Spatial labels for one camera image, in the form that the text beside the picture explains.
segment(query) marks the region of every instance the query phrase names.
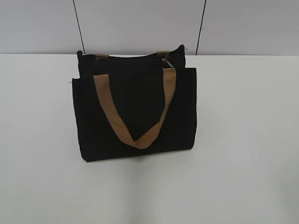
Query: white table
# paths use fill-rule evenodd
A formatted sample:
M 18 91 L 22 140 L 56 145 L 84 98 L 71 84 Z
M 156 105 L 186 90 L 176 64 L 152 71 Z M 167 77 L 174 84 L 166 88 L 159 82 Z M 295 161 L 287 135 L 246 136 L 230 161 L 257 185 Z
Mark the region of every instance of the white table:
M 0 55 L 0 223 L 299 223 L 299 56 L 186 58 L 193 150 L 86 163 L 76 56 Z

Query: black tote bag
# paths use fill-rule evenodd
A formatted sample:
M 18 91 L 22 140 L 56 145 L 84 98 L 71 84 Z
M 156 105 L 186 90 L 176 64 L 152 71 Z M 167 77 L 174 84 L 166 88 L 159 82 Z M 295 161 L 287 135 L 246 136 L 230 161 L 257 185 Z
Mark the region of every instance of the black tote bag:
M 196 69 L 159 57 L 106 58 L 72 80 L 86 161 L 191 149 L 196 132 Z

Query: vertical line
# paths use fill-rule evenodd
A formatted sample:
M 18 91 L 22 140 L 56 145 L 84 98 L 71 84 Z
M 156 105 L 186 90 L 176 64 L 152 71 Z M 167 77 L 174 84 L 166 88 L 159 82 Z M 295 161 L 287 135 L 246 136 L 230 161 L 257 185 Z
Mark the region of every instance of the vertical line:
M 74 8 L 75 8 L 75 13 L 76 13 L 76 18 L 77 18 L 77 23 L 78 23 L 79 33 L 80 33 L 80 37 L 81 37 L 81 43 L 82 43 L 82 47 L 83 47 L 83 52 L 84 52 L 84 54 L 85 54 L 85 48 L 84 48 L 83 39 L 82 39 L 82 34 L 81 34 L 81 29 L 80 29 L 80 24 L 79 24 L 79 20 L 78 20 L 78 14 L 77 14 L 77 10 L 76 10 L 75 0 L 73 0 L 73 4 L 74 4 Z
M 198 33 L 198 40 L 197 40 L 197 47 L 196 47 L 195 55 L 197 55 L 197 51 L 198 51 L 199 39 L 200 39 L 200 33 L 201 33 L 201 28 L 202 28 L 202 22 L 204 20 L 205 9 L 206 9 L 206 0 L 205 0 L 205 4 L 204 4 L 204 9 L 202 10 L 202 17 L 201 17 L 201 22 L 200 22 L 200 28 L 199 28 L 199 33 Z

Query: tan handle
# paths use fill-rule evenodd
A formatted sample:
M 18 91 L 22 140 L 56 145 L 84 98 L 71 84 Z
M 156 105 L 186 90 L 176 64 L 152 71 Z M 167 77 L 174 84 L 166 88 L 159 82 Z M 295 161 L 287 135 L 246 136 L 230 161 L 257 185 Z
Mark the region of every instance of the tan handle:
M 168 59 L 169 58 L 169 53 L 170 52 L 167 51 L 167 50 L 157 51 L 157 57 Z
M 158 137 L 161 126 L 167 114 L 169 105 L 171 103 L 174 91 L 176 89 L 176 78 L 177 75 L 175 68 L 163 69 L 165 107 L 162 112 L 160 121 L 156 123 L 151 129 L 149 129 L 143 136 L 134 141 L 125 123 L 119 116 L 113 103 L 110 91 L 109 75 L 105 74 L 93 76 L 98 98 L 103 108 L 103 111 L 115 134 L 123 143 L 133 146 L 135 148 L 143 149 L 150 146 L 151 143 Z
M 102 53 L 95 54 L 95 59 L 105 59 L 105 58 L 109 58 L 109 55 L 108 54 L 102 54 Z

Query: black fabric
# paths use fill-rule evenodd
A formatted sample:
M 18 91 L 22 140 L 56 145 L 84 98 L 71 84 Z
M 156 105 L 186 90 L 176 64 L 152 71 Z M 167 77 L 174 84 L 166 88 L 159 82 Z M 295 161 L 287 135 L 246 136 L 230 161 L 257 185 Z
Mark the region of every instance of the black fabric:
M 114 104 L 134 139 L 156 124 L 165 101 L 162 68 L 109 73 Z M 97 96 L 93 76 L 73 79 L 73 103 L 82 158 L 96 161 L 191 149 L 196 132 L 196 69 L 177 68 L 176 89 L 157 139 L 146 149 L 122 143 Z
M 133 140 L 159 122 L 165 106 L 161 68 L 140 72 L 111 72 L 114 105 Z
M 143 67 L 147 69 L 151 66 L 160 66 L 168 68 L 166 63 L 162 62 L 162 59 L 157 57 L 157 53 L 140 56 L 140 57 L 114 57 L 95 59 L 95 55 L 83 55 L 82 51 L 77 52 L 78 57 L 78 69 L 80 77 L 86 77 L 97 74 L 105 74 L 105 71 L 118 68 L 123 69 L 137 69 Z M 168 61 L 176 68 L 185 67 L 185 47 L 180 45 L 176 50 L 169 53 Z

